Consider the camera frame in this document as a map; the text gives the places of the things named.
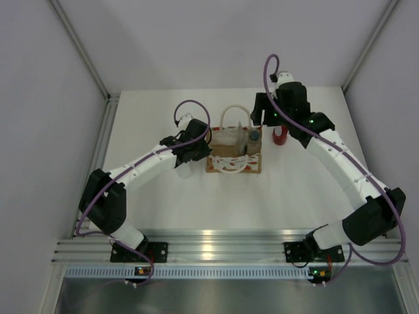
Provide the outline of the red bottle with red cap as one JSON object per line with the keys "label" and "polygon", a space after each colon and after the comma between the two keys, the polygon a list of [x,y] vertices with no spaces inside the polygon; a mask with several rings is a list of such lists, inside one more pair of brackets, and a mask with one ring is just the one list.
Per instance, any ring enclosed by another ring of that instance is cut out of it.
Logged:
{"label": "red bottle with red cap", "polygon": [[275,126],[272,131],[272,140],[275,145],[282,146],[287,141],[288,129],[285,126]]}

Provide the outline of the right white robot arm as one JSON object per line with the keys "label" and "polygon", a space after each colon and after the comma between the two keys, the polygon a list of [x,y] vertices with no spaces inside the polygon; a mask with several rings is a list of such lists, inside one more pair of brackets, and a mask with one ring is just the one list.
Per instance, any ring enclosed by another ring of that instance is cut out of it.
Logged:
{"label": "right white robot arm", "polygon": [[338,245],[366,245],[398,227],[405,193],[388,188],[360,163],[330,119],[311,110],[307,89],[300,82],[280,84],[272,93],[258,92],[251,120],[257,126],[286,127],[323,164],[352,206],[346,218],[306,235],[304,251],[309,258],[319,260]]}

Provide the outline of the translucent bottle with black cap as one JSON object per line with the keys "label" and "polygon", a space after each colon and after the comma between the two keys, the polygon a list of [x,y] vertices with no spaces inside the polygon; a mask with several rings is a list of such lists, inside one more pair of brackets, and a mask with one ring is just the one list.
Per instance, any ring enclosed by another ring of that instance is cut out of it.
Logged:
{"label": "translucent bottle with black cap", "polygon": [[182,179],[188,179],[192,175],[191,163],[188,162],[181,164],[180,166],[176,167],[176,172]]}

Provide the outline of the canvas bag with strawberry print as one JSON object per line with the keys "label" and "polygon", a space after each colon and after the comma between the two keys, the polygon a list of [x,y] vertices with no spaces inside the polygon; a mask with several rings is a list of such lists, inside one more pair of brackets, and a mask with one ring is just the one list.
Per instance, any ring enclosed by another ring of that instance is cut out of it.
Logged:
{"label": "canvas bag with strawberry print", "polygon": [[[247,116],[247,124],[245,126],[242,125],[247,129],[248,134],[246,150],[243,156],[239,156],[236,152],[238,124],[235,126],[224,125],[227,111],[233,108],[242,110]],[[261,139],[259,141],[253,142],[249,140],[249,132],[251,130],[260,131]],[[221,113],[219,125],[211,128],[207,136],[211,153],[206,158],[206,172],[231,175],[238,173],[260,174],[262,168],[262,134],[262,127],[253,125],[248,109],[241,105],[226,107]]]}

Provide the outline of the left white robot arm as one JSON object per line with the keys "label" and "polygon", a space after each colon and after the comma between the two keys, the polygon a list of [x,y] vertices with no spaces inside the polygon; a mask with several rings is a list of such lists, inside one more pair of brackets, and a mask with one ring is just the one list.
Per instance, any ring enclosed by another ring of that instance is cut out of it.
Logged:
{"label": "left white robot arm", "polygon": [[128,190],[171,169],[186,171],[189,162],[209,156],[211,149],[205,140],[209,128],[205,122],[192,118],[177,135],[163,138],[150,152],[129,164],[108,172],[93,171],[79,202],[82,218],[88,218],[114,239],[133,261],[143,260],[149,240],[128,221]]}

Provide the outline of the clear plastic sachet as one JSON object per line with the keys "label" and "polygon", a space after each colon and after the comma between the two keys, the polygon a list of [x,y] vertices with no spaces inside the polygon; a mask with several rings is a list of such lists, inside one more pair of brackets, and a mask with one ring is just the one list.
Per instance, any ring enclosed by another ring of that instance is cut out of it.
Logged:
{"label": "clear plastic sachet", "polygon": [[247,138],[248,138],[247,129],[243,127],[241,123],[239,123],[237,127],[237,138],[236,138],[236,152],[239,156],[243,156],[245,154]]}

